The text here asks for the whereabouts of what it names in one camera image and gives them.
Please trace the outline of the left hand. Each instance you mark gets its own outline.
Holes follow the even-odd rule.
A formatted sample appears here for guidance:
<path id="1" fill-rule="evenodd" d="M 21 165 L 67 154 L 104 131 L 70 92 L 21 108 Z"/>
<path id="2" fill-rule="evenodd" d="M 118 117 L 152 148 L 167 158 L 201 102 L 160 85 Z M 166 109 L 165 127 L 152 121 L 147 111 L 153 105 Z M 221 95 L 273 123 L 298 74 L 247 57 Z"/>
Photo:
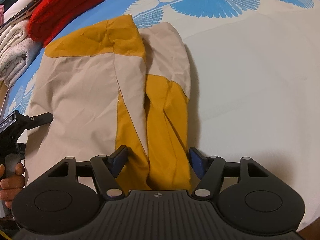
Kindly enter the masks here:
<path id="1" fill-rule="evenodd" d="M 15 166 L 14 175 L 2 178 L 4 176 L 5 166 L 1 164 L 1 201 L 5 202 L 7 208 L 11 209 L 12 202 L 16 195 L 22 191 L 25 186 L 25 169 L 22 163 Z"/>

